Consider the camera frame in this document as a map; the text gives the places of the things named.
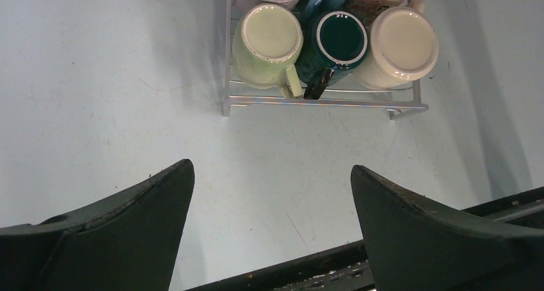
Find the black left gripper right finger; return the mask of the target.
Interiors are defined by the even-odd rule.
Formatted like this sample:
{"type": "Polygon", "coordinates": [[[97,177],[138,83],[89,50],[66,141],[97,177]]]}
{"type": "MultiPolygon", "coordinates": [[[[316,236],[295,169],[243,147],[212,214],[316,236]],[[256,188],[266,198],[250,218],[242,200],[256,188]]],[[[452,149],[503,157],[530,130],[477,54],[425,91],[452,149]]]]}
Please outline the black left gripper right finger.
{"type": "Polygon", "coordinates": [[[356,165],[377,290],[542,290],[543,189],[457,210],[356,165]]]}

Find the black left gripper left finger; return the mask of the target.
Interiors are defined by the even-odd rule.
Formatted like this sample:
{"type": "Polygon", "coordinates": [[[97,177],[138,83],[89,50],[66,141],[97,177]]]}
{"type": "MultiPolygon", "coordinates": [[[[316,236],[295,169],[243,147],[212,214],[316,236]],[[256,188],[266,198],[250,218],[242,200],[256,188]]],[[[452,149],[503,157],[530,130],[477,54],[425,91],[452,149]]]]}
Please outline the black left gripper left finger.
{"type": "Polygon", "coordinates": [[[40,224],[1,229],[2,290],[167,290],[194,191],[188,159],[40,224]]]}

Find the light green mug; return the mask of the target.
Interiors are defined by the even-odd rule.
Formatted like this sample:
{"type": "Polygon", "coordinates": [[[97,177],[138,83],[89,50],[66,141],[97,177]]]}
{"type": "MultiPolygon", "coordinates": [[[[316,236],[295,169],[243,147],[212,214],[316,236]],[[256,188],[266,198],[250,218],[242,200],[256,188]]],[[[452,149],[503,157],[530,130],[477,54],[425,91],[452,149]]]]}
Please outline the light green mug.
{"type": "Polygon", "coordinates": [[[291,11],[273,3],[252,8],[238,23],[232,41],[232,65],[246,85],[277,87],[287,99],[302,97],[295,63],[303,33],[291,11]]]}

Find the dark teal mug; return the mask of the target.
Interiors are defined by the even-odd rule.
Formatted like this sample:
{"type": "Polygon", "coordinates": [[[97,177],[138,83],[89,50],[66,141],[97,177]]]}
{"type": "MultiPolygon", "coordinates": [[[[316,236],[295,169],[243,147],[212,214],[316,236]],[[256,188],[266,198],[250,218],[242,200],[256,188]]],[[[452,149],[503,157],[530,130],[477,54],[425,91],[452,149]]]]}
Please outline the dark teal mug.
{"type": "Polygon", "coordinates": [[[325,12],[308,25],[295,63],[306,84],[304,99],[319,99],[325,89],[345,78],[365,59],[369,39],[362,22],[343,10],[325,12]]]}

